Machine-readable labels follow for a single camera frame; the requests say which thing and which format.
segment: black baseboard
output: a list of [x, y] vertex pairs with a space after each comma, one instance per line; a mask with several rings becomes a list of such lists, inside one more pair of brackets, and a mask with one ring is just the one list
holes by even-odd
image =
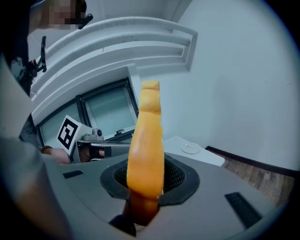
[[279, 173], [279, 174], [289, 176], [289, 177], [293, 177], [293, 178], [297, 178], [297, 179], [300, 176], [299, 171], [295, 171], [295, 170], [291, 170], [291, 169], [287, 169], [287, 168], [282, 168], [282, 167], [277, 167], [277, 166], [257, 162], [255, 160], [252, 160], [252, 159], [249, 159], [249, 158], [246, 158], [246, 157], [241, 157], [241, 156], [229, 153], [229, 152], [225, 152], [225, 151], [222, 151], [220, 149], [213, 148], [211, 146], [208, 146], [205, 149], [208, 150], [208, 151], [212, 151], [212, 152], [215, 152], [217, 154], [220, 154], [222, 156], [225, 156], [227, 158], [231, 158], [231, 159], [234, 159], [236, 161], [239, 161], [239, 162], [242, 162], [242, 163], [245, 163], [245, 164], [249, 164], [249, 165], [252, 165], [254, 167], [258, 167], [258, 168], [261, 168], [261, 169], [264, 169], [264, 170], [267, 170], [267, 171], [270, 171], [270, 172], [273, 172], [273, 173]]

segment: person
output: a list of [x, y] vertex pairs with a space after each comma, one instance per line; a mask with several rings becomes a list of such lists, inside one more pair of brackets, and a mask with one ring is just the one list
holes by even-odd
[[[87, 5], [85, 0], [35, 0], [25, 1], [22, 4], [24, 7], [29, 6], [30, 10], [15, 14], [15, 25], [4, 25], [4, 32], [8, 33], [8, 37], [4, 40], [5, 48], [2, 52], [13, 76], [30, 96], [32, 77], [27, 69], [29, 64], [27, 36], [37, 29], [66, 29], [71, 25], [80, 24], [81, 19], [85, 18]], [[36, 133], [30, 115], [22, 129], [20, 139], [39, 147]], [[42, 153], [54, 156], [58, 164], [69, 164], [68, 155], [63, 149], [39, 148]], [[99, 149], [99, 154], [104, 157], [102, 149]], [[89, 161], [89, 149], [82, 149], [80, 155], [83, 162]]]

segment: window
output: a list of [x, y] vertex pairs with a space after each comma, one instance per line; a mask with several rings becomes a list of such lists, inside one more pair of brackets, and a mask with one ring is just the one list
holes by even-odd
[[107, 141], [128, 141], [135, 129], [137, 113], [127, 78], [76, 96], [46, 117], [37, 130], [44, 146], [59, 148], [56, 137], [65, 116], [69, 115], [78, 122], [101, 129]]

